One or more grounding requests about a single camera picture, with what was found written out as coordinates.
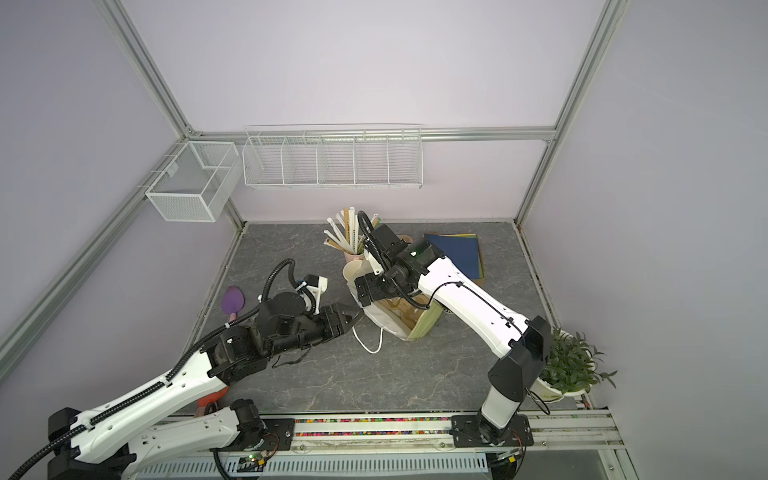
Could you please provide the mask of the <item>single brown pulp cup carrier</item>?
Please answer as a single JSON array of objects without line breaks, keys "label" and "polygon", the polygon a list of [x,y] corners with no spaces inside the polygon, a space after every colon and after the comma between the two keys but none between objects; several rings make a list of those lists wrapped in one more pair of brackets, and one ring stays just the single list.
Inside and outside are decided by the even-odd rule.
[{"label": "single brown pulp cup carrier", "polygon": [[426,310],[416,308],[402,298],[386,299],[383,303],[408,330],[413,330],[420,317],[426,313]]}]

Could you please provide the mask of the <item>green paper gift bag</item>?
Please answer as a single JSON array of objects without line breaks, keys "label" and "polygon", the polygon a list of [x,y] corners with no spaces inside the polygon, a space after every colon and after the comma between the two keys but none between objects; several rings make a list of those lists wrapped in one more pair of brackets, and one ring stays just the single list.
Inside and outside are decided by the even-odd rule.
[{"label": "green paper gift bag", "polygon": [[403,341],[416,341],[426,337],[444,313],[444,308],[433,303],[421,310],[402,298],[373,302],[363,308],[366,317],[379,328],[378,345],[375,349],[366,345],[355,328],[353,335],[362,348],[371,355],[378,354],[383,346],[385,333]]}]

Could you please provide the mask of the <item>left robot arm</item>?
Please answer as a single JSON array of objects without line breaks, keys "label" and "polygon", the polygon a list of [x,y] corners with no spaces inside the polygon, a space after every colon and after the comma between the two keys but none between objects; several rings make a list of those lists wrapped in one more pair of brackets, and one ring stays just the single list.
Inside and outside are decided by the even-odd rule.
[{"label": "left robot arm", "polygon": [[352,329],[356,305],[318,307],[283,292],[213,330],[166,373],[102,406],[64,408],[49,418],[48,443],[13,473],[22,478],[47,460],[50,479],[128,479],[168,457],[197,450],[261,450],[270,431],[251,400],[191,420],[167,417],[265,370],[285,352],[309,351]]}]

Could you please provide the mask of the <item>green paper cup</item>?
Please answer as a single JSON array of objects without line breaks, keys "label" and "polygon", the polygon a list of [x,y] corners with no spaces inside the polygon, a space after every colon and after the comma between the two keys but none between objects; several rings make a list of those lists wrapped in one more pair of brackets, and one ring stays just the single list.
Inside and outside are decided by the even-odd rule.
[{"label": "green paper cup", "polygon": [[348,262],[342,270],[343,278],[346,282],[348,290],[354,299],[357,298],[357,288],[355,286],[355,280],[361,275],[364,275],[364,268],[367,266],[366,260],[355,259]]}]

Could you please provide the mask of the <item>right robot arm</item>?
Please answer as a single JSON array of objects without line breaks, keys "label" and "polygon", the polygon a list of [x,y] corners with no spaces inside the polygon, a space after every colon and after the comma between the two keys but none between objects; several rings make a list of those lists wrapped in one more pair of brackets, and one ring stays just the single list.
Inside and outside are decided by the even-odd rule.
[{"label": "right robot arm", "polygon": [[367,307],[401,298],[428,310],[434,303],[468,325],[496,355],[488,372],[490,390],[478,412],[478,436],[499,445],[550,358],[552,327],[546,319],[529,319],[504,306],[470,280],[437,246],[427,240],[408,244],[390,227],[374,225],[356,213],[373,271],[355,280],[357,299]]}]

